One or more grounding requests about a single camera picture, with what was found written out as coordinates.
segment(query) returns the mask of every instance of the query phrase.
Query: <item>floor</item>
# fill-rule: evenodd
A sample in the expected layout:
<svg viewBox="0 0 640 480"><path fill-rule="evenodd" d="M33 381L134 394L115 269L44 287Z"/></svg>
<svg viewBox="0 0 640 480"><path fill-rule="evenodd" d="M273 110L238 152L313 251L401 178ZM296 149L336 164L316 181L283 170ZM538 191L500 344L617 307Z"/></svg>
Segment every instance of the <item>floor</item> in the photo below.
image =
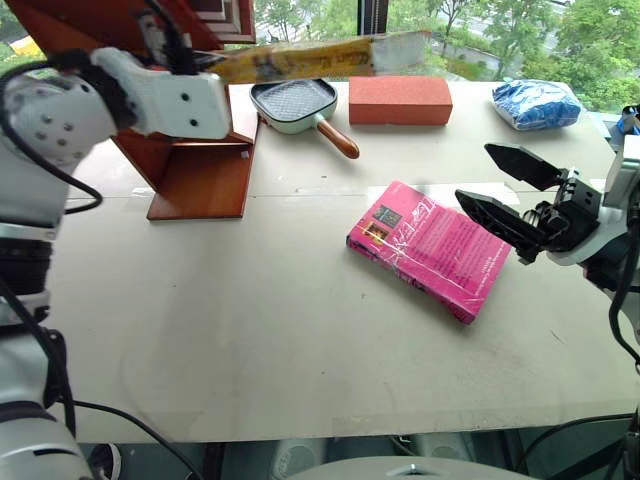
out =
<svg viewBox="0 0 640 480"><path fill-rule="evenodd" d="M626 421L602 422L576 426L549 438L533 453L527 462L529 475L534 478L549 478L571 464L596 452L605 445L622 437L627 428ZM479 463L505 468L517 461L522 445L528 446L545 428L526 428L508 431L475 432L463 434L465 443ZM506 440L511 460L505 458L501 438ZM203 465L205 446L201 444L177 445L196 465ZM205 468L206 480L256 480L270 479L272 458L276 441L239 442L225 445L221 476L215 474L211 461ZM188 472L162 447L154 444L119 445L123 456L121 480L183 480ZM83 445L85 454L91 445ZM327 443L326 461L364 456L401 455L388 437L335 438ZM583 478L601 479L604 469ZM614 478L621 479L618 469Z"/></svg>

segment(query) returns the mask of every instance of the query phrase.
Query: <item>book cover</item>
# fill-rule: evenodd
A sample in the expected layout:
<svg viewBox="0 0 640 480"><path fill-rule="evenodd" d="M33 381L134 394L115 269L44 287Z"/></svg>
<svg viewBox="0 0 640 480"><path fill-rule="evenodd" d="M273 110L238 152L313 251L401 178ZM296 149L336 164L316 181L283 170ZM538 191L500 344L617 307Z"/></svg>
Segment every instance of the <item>book cover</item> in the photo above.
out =
<svg viewBox="0 0 640 480"><path fill-rule="evenodd" d="M433 295L467 324L480 313L511 250L465 215L401 182L358 221L347 245Z"/></svg>

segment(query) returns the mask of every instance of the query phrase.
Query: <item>red sponge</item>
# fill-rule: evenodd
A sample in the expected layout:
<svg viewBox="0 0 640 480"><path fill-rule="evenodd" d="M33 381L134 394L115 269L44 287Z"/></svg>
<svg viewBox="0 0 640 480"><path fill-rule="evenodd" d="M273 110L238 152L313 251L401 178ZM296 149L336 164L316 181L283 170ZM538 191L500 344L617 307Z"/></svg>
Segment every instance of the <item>red sponge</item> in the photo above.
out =
<svg viewBox="0 0 640 480"><path fill-rule="evenodd" d="M349 79L349 123L445 125L451 94L439 77L388 76Z"/></svg>

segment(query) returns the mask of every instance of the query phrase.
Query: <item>frying pan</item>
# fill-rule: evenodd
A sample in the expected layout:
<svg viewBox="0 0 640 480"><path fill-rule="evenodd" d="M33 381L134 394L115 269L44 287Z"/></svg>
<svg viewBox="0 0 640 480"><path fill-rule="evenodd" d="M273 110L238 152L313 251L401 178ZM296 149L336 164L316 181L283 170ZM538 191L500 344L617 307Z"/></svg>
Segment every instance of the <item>frying pan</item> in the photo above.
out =
<svg viewBox="0 0 640 480"><path fill-rule="evenodd" d="M327 121L336 110L338 95L324 80L293 80L255 85L251 100L269 125L282 133L317 128L342 153L358 158L358 146Z"/></svg>

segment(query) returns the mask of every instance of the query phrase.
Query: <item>table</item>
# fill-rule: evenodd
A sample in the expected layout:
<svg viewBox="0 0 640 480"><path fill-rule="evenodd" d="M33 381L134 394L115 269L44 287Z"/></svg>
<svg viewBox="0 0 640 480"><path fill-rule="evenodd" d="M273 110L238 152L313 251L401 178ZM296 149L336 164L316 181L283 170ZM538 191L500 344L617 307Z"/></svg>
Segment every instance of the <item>table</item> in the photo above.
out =
<svg viewBox="0 0 640 480"><path fill-rule="evenodd" d="M521 210L552 197L497 170L481 149L489 139L603 178L613 155L588 118L519 134L491 111L490 85L451 83L447 127L350 129L338 88L332 123L360 159L317 132L262 129L241 220L149 223L151 192L115 147L81 166L108 198L65 219L47 321L67 339L75 395L173 441L490 429L632 410L640 381L609 332L608 299L579 268L511 255L464 327L344 244L371 187L394 179L506 181ZM78 430L81 441L148 440L98 412L80 411Z"/></svg>

